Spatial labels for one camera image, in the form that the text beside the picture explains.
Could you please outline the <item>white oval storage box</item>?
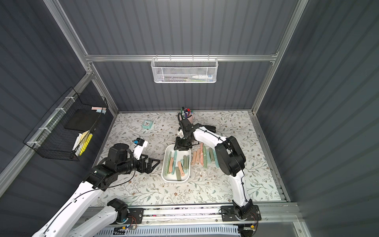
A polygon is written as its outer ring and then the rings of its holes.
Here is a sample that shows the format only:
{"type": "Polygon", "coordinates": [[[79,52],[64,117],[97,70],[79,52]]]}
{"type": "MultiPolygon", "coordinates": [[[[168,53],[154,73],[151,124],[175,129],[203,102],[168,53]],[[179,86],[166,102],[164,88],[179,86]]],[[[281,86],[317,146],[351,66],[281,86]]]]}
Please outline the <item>white oval storage box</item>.
{"type": "Polygon", "coordinates": [[[161,172],[161,177],[163,181],[167,183],[184,183],[189,180],[190,177],[190,160],[191,160],[191,149],[188,151],[175,151],[174,144],[169,145],[165,149],[163,167],[161,172]],[[170,158],[174,158],[174,172],[173,174],[168,174],[168,165],[170,158]],[[178,167],[181,172],[181,182],[178,182],[175,174],[175,167],[178,167]]]}

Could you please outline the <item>pink folding fruit knife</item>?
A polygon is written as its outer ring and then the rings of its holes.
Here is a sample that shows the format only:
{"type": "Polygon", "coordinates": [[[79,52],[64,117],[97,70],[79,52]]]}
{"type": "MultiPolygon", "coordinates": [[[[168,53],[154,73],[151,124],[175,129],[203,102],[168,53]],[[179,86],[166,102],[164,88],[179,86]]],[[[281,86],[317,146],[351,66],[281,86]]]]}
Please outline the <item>pink folding fruit knife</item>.
{"type": "Polygon", "coordinates": [[[199,161],[202,166],[204,166],[204,154],[203,154],[203,143],[200,143],[200,148],[199,148],[199,161]]]}

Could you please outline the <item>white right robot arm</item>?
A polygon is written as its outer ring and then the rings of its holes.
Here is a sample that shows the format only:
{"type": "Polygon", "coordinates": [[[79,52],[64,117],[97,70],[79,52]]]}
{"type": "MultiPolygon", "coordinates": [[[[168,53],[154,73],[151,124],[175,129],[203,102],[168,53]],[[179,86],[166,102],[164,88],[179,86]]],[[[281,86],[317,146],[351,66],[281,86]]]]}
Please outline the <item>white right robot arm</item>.
{"type": "Polygon", "coordinates": [[[203,143],[216,153],[217,161],[221,171],[230,178],[233,192],[233,207],[236,218],[245,220],[253,217],[256,221],[262,218],[258,207],[253,204],[245,182],[245,162],[246,157],[237,141],[233,136],[224,137],[209,130],[210,126],[200,123],[193,124],[188,118],[184,118],[181,113],[177,114],[180,128],[175,140],[174,149],[187,151],[193,147],[193,142],[203,143]]]}

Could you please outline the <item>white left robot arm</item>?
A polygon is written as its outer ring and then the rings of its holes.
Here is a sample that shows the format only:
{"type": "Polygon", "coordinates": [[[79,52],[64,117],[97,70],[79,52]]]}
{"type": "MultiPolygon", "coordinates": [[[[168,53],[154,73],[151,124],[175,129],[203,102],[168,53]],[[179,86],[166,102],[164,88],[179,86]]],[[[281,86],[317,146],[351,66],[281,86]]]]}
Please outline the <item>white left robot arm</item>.
{"type": "Polygon", "coordinates": [[[74,226],[93,201],[107,189],[115,187],[113,183],[120,175],[130,174],[132,171],[151,173],[154,170],[155,166],[152,163],[159,164],[160,161],[143,154],[147,145],[148,141],[140,138],[134,140],[133,151],[123,143],[113,145],[109,149],[105,163],[95,166],[85,176],[73,195],[43,227],[34,233],[34,236],[93,237],[110,224],[127,225],[135,222],[128,205],[115,198],[98,214],[78,227],[74,226]]]}

